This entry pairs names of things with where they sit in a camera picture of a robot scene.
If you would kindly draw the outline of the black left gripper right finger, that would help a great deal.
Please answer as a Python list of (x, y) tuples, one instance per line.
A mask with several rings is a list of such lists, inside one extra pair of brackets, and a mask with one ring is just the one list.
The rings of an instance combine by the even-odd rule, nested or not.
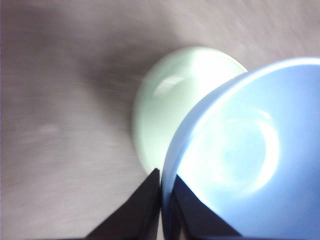
[(177, 176), (172, 191), (173, 238), (241, 238), (242, 235), (202, 203)]

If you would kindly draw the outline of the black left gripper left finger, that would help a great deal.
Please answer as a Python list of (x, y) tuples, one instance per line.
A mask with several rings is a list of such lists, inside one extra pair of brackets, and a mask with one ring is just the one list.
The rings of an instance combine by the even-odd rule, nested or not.
[(155, 168), (128, 200), (86, 238), (156, 239), (160, 207), (160, 170)]

